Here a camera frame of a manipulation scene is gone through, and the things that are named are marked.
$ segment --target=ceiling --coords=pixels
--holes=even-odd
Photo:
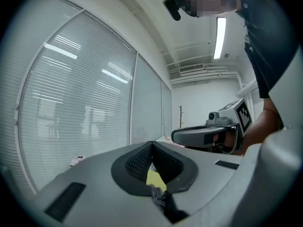
[[[234,12],[227,19],[221,57],[213,59],[216,17],[191,17],[179,10],[175,21],[163,5],[164,0],[120,0],[137,17],[155,41],[171,79],[180,78],[179,68],[208,63],[237,71],[244,53],[244,21]]]

